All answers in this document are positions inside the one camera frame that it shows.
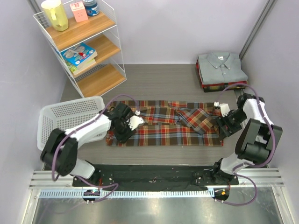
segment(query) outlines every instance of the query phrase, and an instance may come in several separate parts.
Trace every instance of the white wall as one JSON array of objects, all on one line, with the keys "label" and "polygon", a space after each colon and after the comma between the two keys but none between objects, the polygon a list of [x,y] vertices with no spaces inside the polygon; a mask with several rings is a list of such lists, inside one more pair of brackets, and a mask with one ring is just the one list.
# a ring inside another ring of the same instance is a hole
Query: white wall
[{"label": "white wall", "polygon": [[199,53],[239,53],[266,1],[106,0],[116,11],[127,64],[195,63]]},{"label": "white wall", "polygon": [[40,109],[59,102],[66,75],[25,0],[4,1],[0,15],[0,222],[21,222],[32,173]]},{"label": "white wall", "polygon": [[279,168],[299,214],[299,2],[279,0],[246,54],[242,67],[266,101],[270,119],[283,128],[271,165]]}]

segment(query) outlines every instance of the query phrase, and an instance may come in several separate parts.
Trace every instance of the gray shirt collar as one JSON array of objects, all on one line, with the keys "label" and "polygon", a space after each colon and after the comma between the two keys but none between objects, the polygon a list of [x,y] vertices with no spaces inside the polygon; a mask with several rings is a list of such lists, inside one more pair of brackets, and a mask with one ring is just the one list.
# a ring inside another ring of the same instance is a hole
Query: gray shirt collar
[{"label": "gray shirt collar", "polygon": [[215,68],[219,68],[220,65],[225,64],[225,66],[230,69],[233,61],[234,61],[234,57],[232,56],[231,53],[229,53],[228,58],[226,61],[221,61],[220,59],[218,59],[217,56],[215,56],[213,53],[208,54],[207,58],[206,58],[209,63],[211,65],[213,65]]}]

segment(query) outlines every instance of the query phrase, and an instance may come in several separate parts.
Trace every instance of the yellow pitcher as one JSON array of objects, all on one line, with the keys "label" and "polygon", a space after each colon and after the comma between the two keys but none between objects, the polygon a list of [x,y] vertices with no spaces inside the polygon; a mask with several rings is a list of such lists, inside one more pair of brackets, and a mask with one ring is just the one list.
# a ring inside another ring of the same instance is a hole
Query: yellow pitcher
[{"label": "yellow pitcher", "polygon": [[61,0],[46,0],[42,2],[42,8],[55,30],[64,31],[69,27]]}]

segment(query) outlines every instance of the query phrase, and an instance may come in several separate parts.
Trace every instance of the gray shirt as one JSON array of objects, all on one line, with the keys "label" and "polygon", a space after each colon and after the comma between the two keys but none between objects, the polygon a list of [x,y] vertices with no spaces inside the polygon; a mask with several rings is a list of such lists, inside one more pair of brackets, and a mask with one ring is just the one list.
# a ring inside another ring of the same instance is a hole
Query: gray shirt
[{"label": "gray shirt", "polygon": [[203,84],[247,81],[247,75],[241,70],[238,54],[213,52],[198,55],[198,62]]}]

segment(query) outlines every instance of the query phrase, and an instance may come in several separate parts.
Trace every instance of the white laundry basket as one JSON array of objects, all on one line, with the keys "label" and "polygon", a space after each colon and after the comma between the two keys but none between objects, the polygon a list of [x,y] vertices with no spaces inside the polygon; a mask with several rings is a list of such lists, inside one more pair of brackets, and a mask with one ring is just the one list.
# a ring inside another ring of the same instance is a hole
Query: white laundry basket
[{"label": "white laundry basket", "polygon": [[[55,128],[65,130],[78,126],[93,118],[104,107],[102,97],[88,97],[45,106],[38,120],[38,149],[43,150],[51,131]],[[106,133],[100,133],[88,142],[102,140]]]}]

